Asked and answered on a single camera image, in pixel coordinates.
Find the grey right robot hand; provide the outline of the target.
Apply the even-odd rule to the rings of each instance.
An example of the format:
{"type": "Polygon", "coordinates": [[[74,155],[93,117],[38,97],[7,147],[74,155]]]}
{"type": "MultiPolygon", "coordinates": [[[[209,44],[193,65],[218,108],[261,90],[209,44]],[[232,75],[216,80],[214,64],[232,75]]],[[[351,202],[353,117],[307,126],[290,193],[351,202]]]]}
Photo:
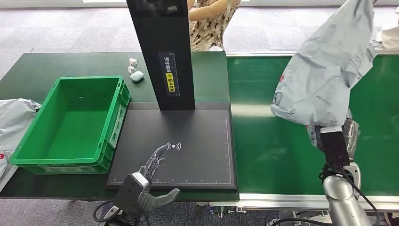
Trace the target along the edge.
{"type": "Polygon", "coordinates": [[[342,130],[349,159],[350,161],[354,161],[354,155],[360,135],[360,128],[359,124],[353,119],[350,109],[348,109],[346,120],[342,126],[342,130]]]}

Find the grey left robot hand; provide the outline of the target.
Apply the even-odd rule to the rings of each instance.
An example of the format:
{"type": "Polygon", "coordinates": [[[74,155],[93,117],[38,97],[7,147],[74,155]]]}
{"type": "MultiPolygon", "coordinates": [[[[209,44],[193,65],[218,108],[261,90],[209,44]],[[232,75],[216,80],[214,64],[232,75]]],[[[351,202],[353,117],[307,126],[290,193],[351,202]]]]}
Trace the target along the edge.
{"type": "Polygon", "coordinates": [[[167,150],[167,145],[157,148],[149,157],[146,164],[141,166],[138,172],[134,173],[134,178],[137,179],[142,186],[142,191],[136,201],[136,207],[141,213],[151,212],[175,201],[180,193],[180,189],[178,188],[174,188],[169,193],[159,196],[154,196],[150,193],[152,178],[158,167],[164,161],[162,156],[167,150]]]}

